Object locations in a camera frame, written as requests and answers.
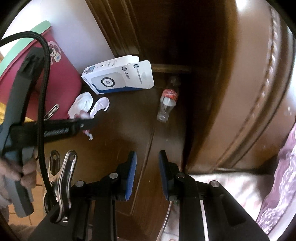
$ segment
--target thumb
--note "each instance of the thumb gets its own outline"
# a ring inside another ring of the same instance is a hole
[[[11,168],[7,161],[0,159],[0,174],[14,181],[19,181],[21,178],[20,173]]]

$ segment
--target white wall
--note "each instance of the white wall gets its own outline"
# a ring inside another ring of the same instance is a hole
[[[114,58],[85,0],[32,0],[4,37],[31,30],[44,20],[51,23],[54,38],[79,73],[90,65]],[[1,47],[2,55],[14,44]]]

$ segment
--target green lid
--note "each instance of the green lid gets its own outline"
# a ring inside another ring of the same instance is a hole
[[[34,28],[31,29],[31,31],[36,32],[38,34],[42,34],[45,30],[50,28],[50,22],[49,21],[43,21]],[[14,60],[14,58],[28,45],[30,44],[34,39],[31,38],[22,38],[9,50],[7,55],[4,57],[2,62],[0,63],[0,76],[3,74],[7,66],[11,63],[11,61]]]

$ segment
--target tile floor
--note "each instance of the tile floor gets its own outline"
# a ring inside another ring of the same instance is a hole
[[[33,193],[33,207],[34,207],[34,212],[28,217],[25,218],[19,218],[15,214],[15,209],[13,205],[9,206],[9,222],[8,224],[22,224],[22,225],[28,225],[28,226],[36,226],[38,225],[41,220],[44,217],[44,212],[43,212],[43,205],[42,205],[42,200],[43,200],[43,181],[42,178],[39,174],[37,174],[37,186],[32,189]]]

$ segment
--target empty soda bottle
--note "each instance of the empty soda bottle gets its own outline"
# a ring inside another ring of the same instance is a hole
[[[167,122],[171,110],[177,104],[180,84],[178,76],[171,76],[169,78],[169,83],[160,98],[160,106],[157,114],[159,121]]]

